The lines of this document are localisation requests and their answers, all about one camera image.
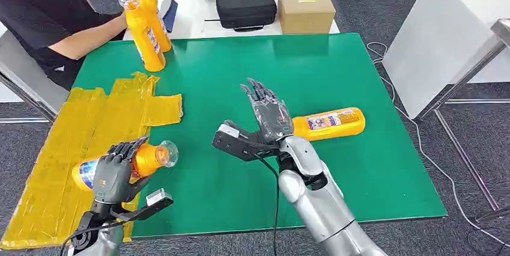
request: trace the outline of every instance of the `bottle cap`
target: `bottle cap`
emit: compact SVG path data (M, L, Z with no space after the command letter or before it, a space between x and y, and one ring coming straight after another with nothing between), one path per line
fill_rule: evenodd
M140 5L140 0L118 0L124 10L133 10Z
M173 167L179 158L177 146L172 141L163 141L156 147L156 158L165 167Z

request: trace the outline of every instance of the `floor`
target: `floor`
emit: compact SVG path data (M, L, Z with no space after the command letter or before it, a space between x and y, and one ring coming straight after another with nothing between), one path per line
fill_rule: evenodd
M333 0L342 31L359 32L365 42L390 44L415 0ZM92 0L100 12L118 11L117 0ZM462 97L510 97L509 84L469 85ZM505 105L447 105L441 109L466 153L479 169L497 202L510 204L510 109ZM0 117L36 114L23 103L0 103ZM414 126L403 119L417 145ZM460 202L468 217L489 211L458 153L434 115L419 123L423 149L456 181ZM37 153L44 143L47 124L0 126L0 233L8 224L23 191ZM423 163L447 208L448 217L419 221L364 224L363 228L389 255L498 255L500 244L475 231L461 216L450 182L425 158ZM510 220L498 219L485 227L510 241ZM269 233L191 236L126 243L122 255L272 255ZM277 233L279 255L325 255L304 229ZM55 248L0 251L0 255L56 255ZM500 255L510 255L504 249Z

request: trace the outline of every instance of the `green table surface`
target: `green table surface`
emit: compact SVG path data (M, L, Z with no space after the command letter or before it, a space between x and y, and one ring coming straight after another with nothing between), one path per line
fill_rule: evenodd
M260 162L243 162L211 146L218 126L231 119L258 128L239 84L258 79L283 99L290 114L359 107L363 133L314 141L358 221L446 216L401 119L358 34L278 35L173 40L156 96L182 93L179 124L153 127L150 143L172 140L179 162L159 169L141 192L160 187L175 203L145 221L133 237L222 233L271 228L275 177ZM144 72L131 41L107 43L87 56L75 86L102 87ZM269 159L275 167L275 160ZM303 223L284 196L278 227Z

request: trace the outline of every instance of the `orange bottle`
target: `orange bottle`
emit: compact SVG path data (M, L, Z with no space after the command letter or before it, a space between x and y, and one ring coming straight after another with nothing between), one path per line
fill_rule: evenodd
M165 23L163 23L162 17L159 15L158 0L140 0L140 6L145 11L146 19L152 31L154 31L161 51L163 51L163 53L168 52L172 48L172 45L168 39Z
M142 144L132 159L131 179L152 175L162 166L171 168L175 166L178 158L179 151L171 141L163 141L157 146ZM92 189L98 161L98 159L84 161L72 169L73 180L82 190Z
M344 108L292 119L294 135L308 141L358 135L365 129L360 109Z
M145 69L149 72L161 71L165 67L165 57L140 7L140 0L118 0L118 3L124 8L127 27L133 35Z

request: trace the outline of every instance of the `robotic arm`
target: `robotic arm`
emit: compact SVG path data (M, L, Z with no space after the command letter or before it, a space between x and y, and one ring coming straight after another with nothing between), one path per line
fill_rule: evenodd
M83 214L75 233L63 243L61 255L69 240L72 245L68 256L117 255L123 239L122 224L145 220L173 203L162 188L147 196L147 205L137 211L127 211L122 207L122 203L132 201L149 182L149 177L145 177L129 183L132 159L146 140L144 136L132 142L113 145L99 159L92 186L92 206Z
M250 133L227 120L216 132L212 145L244 161L276 156L281 191L329 255L387 256L356 222L311 143L292 135L292 119L285 103L262 83L248 80L253 91L245 85L241 88L251 102L260 130Z

